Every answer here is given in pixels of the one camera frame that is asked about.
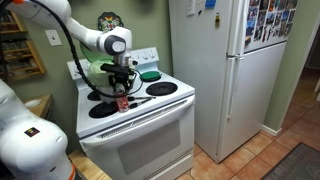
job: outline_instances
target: decorative plate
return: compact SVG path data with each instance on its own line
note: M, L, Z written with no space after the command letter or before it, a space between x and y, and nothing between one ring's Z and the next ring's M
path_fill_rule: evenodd
M116 26L123 27L123 22L121 21L120 16L116 15L113 12L104 12L98 18L98 29L100 31L111 31Z

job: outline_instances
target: oven door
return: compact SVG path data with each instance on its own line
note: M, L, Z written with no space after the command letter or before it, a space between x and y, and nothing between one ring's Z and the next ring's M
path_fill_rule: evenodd
M179 162L184 166L180 174L190 169L193 132L194 96L190 96L80 140L80 144L111 178L144 179L165 174Z

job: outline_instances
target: oven window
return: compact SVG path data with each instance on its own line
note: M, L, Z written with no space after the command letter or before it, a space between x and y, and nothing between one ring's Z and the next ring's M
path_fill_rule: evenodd
M179 120L120 146L117 151L126 175L180 146Z

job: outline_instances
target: wall outlet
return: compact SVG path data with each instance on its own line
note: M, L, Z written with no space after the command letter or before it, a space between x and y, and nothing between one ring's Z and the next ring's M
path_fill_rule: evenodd
M62 45L56 30L45 30L51 46Z

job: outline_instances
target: wooden counter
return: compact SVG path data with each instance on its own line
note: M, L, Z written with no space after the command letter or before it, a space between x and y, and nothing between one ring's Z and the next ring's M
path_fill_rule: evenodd
M82 151L74 151L68 156L76 166L82 179L111 180L97 165L95 165Z
M34 99L41 99L41 103L37 106L34 107L28 107L28 109L34 113L35 115L46 119L48 116L48 113L50 113L50 108L52 104L52 95L51 94L46 94L43 96L35 97L32 99L26 99L23 100L23 103L26 103L28 101L34 100Z

